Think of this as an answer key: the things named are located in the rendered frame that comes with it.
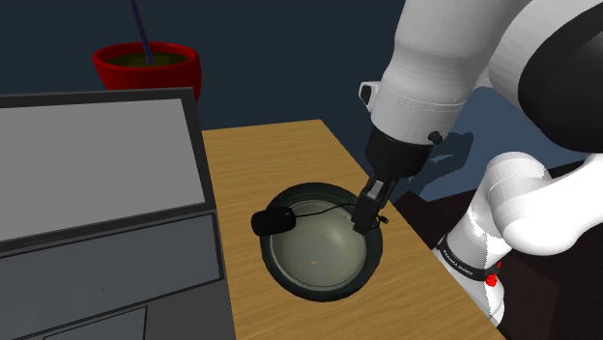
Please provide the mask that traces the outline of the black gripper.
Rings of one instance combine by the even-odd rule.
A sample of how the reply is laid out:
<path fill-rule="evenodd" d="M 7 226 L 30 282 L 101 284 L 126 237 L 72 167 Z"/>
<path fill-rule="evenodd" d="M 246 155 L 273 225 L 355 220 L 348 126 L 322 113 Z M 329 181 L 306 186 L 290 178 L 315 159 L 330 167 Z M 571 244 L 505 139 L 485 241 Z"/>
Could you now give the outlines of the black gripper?
<path fill-rule="evenodd" d="M 391 138 L 373 127 L 365 148 L 372 166 L 366 185 L 354 206 L 354 230 L 366 235 L 386 205 L 398 179 L 413 177 L 420 172 L 432 151 L 432 145 L 406 143 Z"/>

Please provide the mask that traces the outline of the dark green bowl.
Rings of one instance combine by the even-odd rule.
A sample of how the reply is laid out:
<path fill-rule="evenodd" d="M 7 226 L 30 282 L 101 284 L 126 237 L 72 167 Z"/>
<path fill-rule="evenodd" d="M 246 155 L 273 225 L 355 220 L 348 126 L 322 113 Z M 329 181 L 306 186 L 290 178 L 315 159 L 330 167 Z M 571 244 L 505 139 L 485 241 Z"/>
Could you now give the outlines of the dark green bowl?
<path fill-rule="evenodd" d="M 358 197 L 334 184 L 305 183 L 283 190 L 267 207 L 308 200 L 356 203 Z M 272 278 L 292 295 L 317 302 L 337 301 L 356 293 L 369 281 L 383 254 L 381 226 L 364 237 L 258 238 L 262 260 Z"/>

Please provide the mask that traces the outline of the dark robot stand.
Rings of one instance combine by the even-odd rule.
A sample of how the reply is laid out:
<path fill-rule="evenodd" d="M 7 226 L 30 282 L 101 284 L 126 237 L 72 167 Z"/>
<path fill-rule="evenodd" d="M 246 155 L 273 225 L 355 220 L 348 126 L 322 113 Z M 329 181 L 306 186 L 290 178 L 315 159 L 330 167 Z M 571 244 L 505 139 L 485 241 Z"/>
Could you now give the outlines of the dark robot stand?
<path fill-rule="evenodd" d="M 394 204 L 507 340 L 603 340 L 603 156 L 493 158 L 477 189 Z"/>

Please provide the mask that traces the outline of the red plant pot with stem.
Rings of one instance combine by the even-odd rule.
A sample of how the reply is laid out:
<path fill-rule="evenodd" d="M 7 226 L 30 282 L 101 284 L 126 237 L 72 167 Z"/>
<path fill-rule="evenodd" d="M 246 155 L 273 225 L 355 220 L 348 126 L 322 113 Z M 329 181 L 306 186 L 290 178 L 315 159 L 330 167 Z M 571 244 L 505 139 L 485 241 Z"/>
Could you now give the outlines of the red plant pot with stem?
<path fill-rule="evenodd" d="M 191 47 L 148 39 L 136 0 L 129 0 L 138 42 L 113 44 L 93 54 L 93 64 L 108 90 L 188 88 L 199 99 L 202 71 Z"/>

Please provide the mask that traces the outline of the grey open laptop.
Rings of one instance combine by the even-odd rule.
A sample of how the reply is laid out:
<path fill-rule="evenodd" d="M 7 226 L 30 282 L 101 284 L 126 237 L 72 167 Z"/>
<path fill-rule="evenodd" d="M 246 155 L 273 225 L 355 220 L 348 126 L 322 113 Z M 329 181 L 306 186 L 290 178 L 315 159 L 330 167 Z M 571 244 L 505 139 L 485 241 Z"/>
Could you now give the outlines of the grey open laptop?
<path fill-rule="evenodd" d="M 0 340 L 236 340 L 189 88 L 0 96 Z"/>

